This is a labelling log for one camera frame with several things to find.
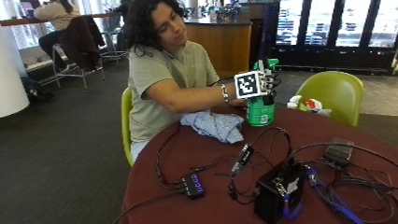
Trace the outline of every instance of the yellow-green chair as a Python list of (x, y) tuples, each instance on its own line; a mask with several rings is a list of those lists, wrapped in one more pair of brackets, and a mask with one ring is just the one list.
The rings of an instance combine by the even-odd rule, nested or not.
[(123, 138), (123, 154), (130, 166), (133, 166), (134, 164), (131, 159), (131, 154), (130, 154), (131, 139), (129, 134), (129, 111), (133, 108), (131, 97), (133, 97), (131, 90), (126, 88), (123, 90), (123, 95), (122, 95), (122, 138)]
[(312, 98), (330, 109), (330, 118), (356, 126), (362, 104), (363, 84), (355, 76), (336, 71), (314, 74), (304, 81), (295, 95), (304, 99)]

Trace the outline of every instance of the dark red round table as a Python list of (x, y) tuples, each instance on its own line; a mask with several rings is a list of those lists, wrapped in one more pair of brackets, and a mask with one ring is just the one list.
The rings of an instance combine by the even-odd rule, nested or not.
[[(244, 117), (244, 111), (230, 106), (218, 107), (214, 110), (222, 114), (236, 114)], [(312, 143), (330, 142), (334, 137), (347, 139), (359, 147), (364, 147), (380, 155), (398, 161), (398, 149), (382, 141), (378, 137), (364, 133), (358, 128), (324, 118), (310, 112), (278, 108), (275, 110), (274, 123), (263, 127), (251, 127), (246, 121), (242, 123), (240, 133), (243, 142), (234, 144), (220, 143), (215, 138), (198, 135), (189, 126), (181, 126), (179, 123), (171, 124), (159, 134), (150, 140), (139, 157), (135, 160), (130, 170), (126, 190), (123, 195), (123, 206), (126, 209), (133, 204), (151, 198), (157, 198), (167, 193), (171, 189), (165, 189), (159, 185), (155, 173), (155, 154), (161, 148), (161, 144), (169, 136), (177, 132), (177, 135), (166, 143), (161, 150), (159, 168), (166, 180), (179, 180), (187, 173), (189, 168), (203, 166), (214, 162), (220, 156), (232, 158), (242, 150), (246, 143), (251, 143), (263, 129), (279, 127), (291, 137), (292, 150)], [(255, 151), (267, 154), (268, 145), (274, 132), (268, 131), (260, 135), (254, 143)], [(326, 147), (311, 147), (296, 153), (295, 158), (300, 160), (314, 160), (322, 157)], [(287, 153), (287, 143), (279, 134), (271, 146), (270, 162), (278, 164), (283, 161)], [(354, 150), (351, 154), (351, 162), (356, 165), (374, 170), (383, 171), (388, 174), (392, 185), (396, 186), (398, 170), (393, 165), (375, 158), (368, 153)], [(242, 205), (231, 200), (226, 191), (228, 185), (227, 174), (232, 167), (234, 161), (219, 160), (207, 170), (198, 173), (198, 180), (204, 190), (202, 198), (190, 200), (182, 194), (163, 197), (153, 202), (143, 203), (131, 209), (121, 218), (123, 224), (181, 224), (181, 223), (266, 223), (254, 213), (254, 204)], [(255, 166), (254, 169), (244, 169), (236, 175), (236, 188), (250, 192), (255, 187), (255, 181), (271, 166), (268, 163)], [(358, 190), (352, 194), (347, 192), (350, 200), (360, 198), (372, 199), (366, 193), (367, 190)], [(282, 218), (278, 224), (284, 223), (348, 223), (346, 219), (338, 216), (326, 206), (324, 202), (316, 196), (314, 190), (308, 186), (306, 180), (302, 194), (302, 210), (295, 219)], [(376, 219), (384, 216), (383, 213), (367, 215)]]

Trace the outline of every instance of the bracelet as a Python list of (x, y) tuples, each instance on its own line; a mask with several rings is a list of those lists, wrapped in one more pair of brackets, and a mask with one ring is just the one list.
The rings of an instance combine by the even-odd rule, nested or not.
[(228, 100), (227, 100), (227, 92), (226, 92), (226, 87), (223, 84), (220, 84), (220, 91), (222, 91), (222, 98), (224, 103), (227, 104)]

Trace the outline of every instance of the refrigerator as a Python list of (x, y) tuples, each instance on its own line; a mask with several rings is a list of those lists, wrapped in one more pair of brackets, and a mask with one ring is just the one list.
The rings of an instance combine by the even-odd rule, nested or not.
[(396, 47), (398, 1), (279, 0), (270, 57), (279, 66), (384, 72)]

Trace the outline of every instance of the glass door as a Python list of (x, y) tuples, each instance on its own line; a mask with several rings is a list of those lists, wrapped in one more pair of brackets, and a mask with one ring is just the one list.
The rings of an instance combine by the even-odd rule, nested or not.
[(363, 25), (371, 0), (346, 0), (342, 21), (335, 40), (336, 47), (359, 47)]
[(302, 1), (280, 0), (276, 22), (275, 44), (295, 45)]
[(378, 9), (370, 47), (393, 48), (398, 33), (398, 1), (383, 0)]
[(304, 45), (326, 46), (334, 1), (312, 0)]

